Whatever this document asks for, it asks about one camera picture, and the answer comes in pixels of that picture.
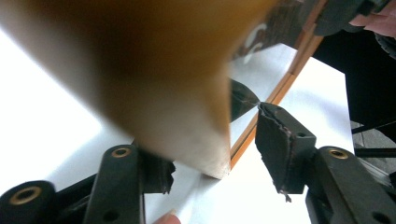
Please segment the clamp jaw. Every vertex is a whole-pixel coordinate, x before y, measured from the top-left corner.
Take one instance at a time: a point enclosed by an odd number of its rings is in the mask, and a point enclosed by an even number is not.
[[[279,193],[302,194],[312,223],[396,223],[396,193],[381,187],[339,147],[315,149],[316,137],[285,109],[262,103],[256,145]]]

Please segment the black plastic mount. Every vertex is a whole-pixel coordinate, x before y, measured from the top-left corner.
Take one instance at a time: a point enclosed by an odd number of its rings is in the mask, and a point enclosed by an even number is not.
[[[55,193],[50,182],[32,181],[0,198],[1,224],[145,223],[144,193],[169,192],[172,162],[137,145],[109,149],[97,175]]]

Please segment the fingertip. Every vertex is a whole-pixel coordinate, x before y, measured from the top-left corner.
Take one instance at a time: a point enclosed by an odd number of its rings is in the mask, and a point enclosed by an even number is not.
[[[181,224],[175,213],[175,210],[168,212],[167,214],[160,217],[157,221],[155,221],[154,224]]]

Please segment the round hole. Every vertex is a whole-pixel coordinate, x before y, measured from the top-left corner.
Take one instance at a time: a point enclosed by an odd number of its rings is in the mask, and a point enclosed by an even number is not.
[[[379,223],[385,223],[385,224],[391,223],[389,217],[382,213],[373,212],[373,218]]]
[[[120,214],[117,211],[110,210],[110,211],[106,212],[105,215],[103,216],[103,221],[113,222],[113,221],[117,220],[119,217],[120,217]]]
[[[21,189],[12,195],[9,203],[14,205],[21,205],[24,203],[29,203],[41,193],[41,188],[33,186],[26,189]]]
[[[306,137],[306,134],[305,133],[297,133],[297,136],[298,137]]]
[[[338,150],[338,149],[331,149],[329,152],[330,152],[330,154],[331,154],[333,157],[335,157],[335,158],[337,158],[337,159],[341,159],[341,160],[347,159],[347,154],[346,154],[345,152],[341,151],[341,150]]]
[[[114,150],[111,155],[115,158],[122,158],[122,157],[126,157],[131,153],[131,149],[127,148],[127,147],[120,147],[117,148],[116,150]]]

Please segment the black fabric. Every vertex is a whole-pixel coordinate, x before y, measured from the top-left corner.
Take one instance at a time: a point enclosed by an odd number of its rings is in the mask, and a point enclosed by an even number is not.
[[[396,116],[396,61],[373,32],[327,36],[314,57],[346,74],[351,120],[368,124]],[[396,124],[378,130],[396,142]]]

